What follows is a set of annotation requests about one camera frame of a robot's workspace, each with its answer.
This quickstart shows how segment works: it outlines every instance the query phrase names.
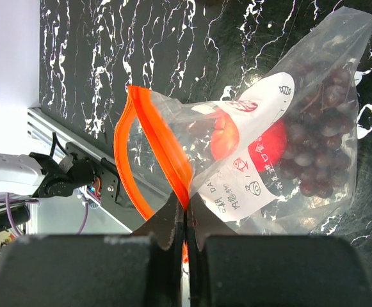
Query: white label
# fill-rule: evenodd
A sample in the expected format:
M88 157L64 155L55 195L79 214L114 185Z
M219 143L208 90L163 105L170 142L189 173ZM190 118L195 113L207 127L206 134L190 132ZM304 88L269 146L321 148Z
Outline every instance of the white label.
M236 124L239 149L248 146L281 118L294 97L294 89L294 79L279 72L249 87L239 100L215 102Z
M224 222L250 216L277 198L264 185L247 148L234 154L198 192Z
M293 99L294 90L293 78L281 72L261 79L237 101L215 102L236 124L239 148L198 192L222 221L248 217L277 198L261 180L247 146L281 118ZM272 164L267 164L266 169L273 171Z

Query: table surface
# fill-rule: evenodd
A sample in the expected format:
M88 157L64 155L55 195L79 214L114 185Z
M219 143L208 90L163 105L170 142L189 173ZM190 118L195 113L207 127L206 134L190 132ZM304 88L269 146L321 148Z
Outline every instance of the table surface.
M112 155L128 84L183 103L234 98L342 6L372 14L362 0L41 0L42 110ZM355 201L318 231L349 240L372 276L372 37L358 71Z

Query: bunch of grapes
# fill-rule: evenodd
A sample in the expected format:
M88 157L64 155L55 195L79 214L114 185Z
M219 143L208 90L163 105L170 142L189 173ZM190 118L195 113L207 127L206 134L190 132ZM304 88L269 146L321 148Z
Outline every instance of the bunch of grapes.
M312 76L311 66L303 70L303 78ZM342 140L355 127L358 107L351 81L347 69L334 69L284 116L288 142L280 175L298 177L304 196L329 198L347 183L351 159L341 149Z

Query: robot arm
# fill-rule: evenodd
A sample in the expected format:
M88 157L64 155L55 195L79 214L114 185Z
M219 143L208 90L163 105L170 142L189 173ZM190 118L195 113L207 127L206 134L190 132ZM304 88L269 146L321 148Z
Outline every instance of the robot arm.
M61 167L52 157L40 153L0 153L0 192L36 198L70 196L74 189L92 182L94 170L90 161L65 159L68 161Z

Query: cable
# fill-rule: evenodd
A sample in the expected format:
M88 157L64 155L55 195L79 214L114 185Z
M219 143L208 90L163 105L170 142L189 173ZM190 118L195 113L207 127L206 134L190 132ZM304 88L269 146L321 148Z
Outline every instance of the cable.
M99 191L101 190L101 179L99 177L95 177L95 195L96 197L100 198L101 195L99 193Z
M56 144L58 145L59 149L65 154L65 155L69 155L69 153L64 149L64 147L61 145L61 143L59 142L59 139L58 139L58 136L56 135L56 132L53 132L53 134L55 135L55 142Z
M8 214L9 223L11 224L11 227L13 228L13 232L15 233L17 237L20 237L22 234L17 228L17 225L15 225L15 221L13 220L13 217L12 217L11 205L9 201L9 193L5 193L5 206L6 206L6 214Z
M52 146L51 146L51 152L49 153L49 156L51 158L53 158L53 155L55 154L55 149L56 149L56 140L53 137L54 134L55 134L55 132L53 132L53 134L52 134Z
M79 189L77 189L77 198L79 198L80 200L82 200L82 204L85 205L85 215L83 216L82 225L79 227L79 230L76 233L77 235L80 235L82 233L82 231L83 231L83 228L86 225L86 221L88 220L89 202L86 199L86 197L84 196L84 194Z
M69 155L69 153L64 149L64 147L59 142L58 136L56 135L56 132L52 132L52 146L51 146L51 152L49 155L53 158L53 155L55 154L56 145L58 145L59 149L65 154Z

